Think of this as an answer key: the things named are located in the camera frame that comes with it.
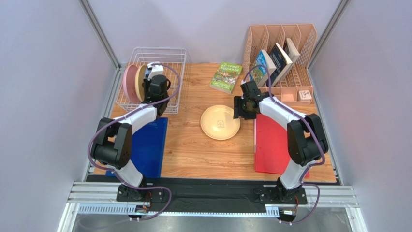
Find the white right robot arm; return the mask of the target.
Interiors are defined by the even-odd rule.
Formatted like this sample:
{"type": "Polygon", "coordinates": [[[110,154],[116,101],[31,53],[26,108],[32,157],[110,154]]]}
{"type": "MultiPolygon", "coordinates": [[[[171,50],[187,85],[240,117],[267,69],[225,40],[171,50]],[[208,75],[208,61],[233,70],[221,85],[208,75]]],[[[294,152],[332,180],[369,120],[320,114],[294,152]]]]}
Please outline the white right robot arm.
{"type": "Polygon", "coordinates": [[[325,163],[324,155],[329,147],[320,117],[292,109],[270,91],[262,93],[253,80],[242,81],[240,87],[243,94],[234,97],[234,118],[252,120],[262,114],[286,130],[290,161],[277,187],[282,190],[299,188],[311,167],[325,163]]]}

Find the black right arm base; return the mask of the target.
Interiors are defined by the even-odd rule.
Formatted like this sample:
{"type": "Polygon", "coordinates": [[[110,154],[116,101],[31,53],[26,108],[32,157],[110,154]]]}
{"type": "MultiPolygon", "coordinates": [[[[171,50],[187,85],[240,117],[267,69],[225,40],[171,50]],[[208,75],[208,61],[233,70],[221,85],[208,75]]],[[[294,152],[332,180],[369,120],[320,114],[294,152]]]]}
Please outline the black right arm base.
{"type": "Polygon", "coordinates": [[[257,202],[262,204],[308,204],[306,192],[302,186],[294,189],[259,186],[253,190],[253,193],[258,197],[257,202]]]}

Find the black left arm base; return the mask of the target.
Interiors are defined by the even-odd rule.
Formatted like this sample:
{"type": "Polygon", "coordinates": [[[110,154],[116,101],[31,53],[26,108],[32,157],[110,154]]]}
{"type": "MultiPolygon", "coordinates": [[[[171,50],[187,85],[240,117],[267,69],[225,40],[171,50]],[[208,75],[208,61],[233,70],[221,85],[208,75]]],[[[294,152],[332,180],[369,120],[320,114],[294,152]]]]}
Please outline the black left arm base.
{"type": "Polygon", "coordinates": [[[118,187],[116,200],[118,202],[161,203],[167,201],[166,197],[163,189],[136,190],[122,184],[118,187]]]}

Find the cream plate with bear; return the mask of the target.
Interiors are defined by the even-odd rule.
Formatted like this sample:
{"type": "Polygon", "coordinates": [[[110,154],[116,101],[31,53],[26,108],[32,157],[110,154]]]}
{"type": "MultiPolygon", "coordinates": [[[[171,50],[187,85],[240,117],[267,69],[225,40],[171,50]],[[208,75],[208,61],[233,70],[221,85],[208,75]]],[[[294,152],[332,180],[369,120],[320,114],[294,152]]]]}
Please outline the cream plate with bear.
{"type": "Polygon", "coordinates": [[[215,140],[227,140],[234,137],[240,129],[240,119],[233,118],[233,108],[226,105],[214,105],[201,115],[202,131],[215,140]]]}

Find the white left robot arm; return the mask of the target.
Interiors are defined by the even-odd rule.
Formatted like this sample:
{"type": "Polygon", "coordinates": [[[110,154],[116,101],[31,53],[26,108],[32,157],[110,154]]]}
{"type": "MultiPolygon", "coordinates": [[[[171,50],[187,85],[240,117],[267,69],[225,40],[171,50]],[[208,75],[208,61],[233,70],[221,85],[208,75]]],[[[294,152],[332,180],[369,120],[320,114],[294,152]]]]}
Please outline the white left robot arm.
{"type": "Polygon", "coordinates": [[[111,171],[127,187],[146,190],[144,176],[131,161],[132,136],[143,126],[154,122],[165,111],[170,100],[170,81],[158,74],[150,81],[144,100],[135,110],[115,119],[102,118],[88,144],[88,159],[98,167],[111,171]]]}

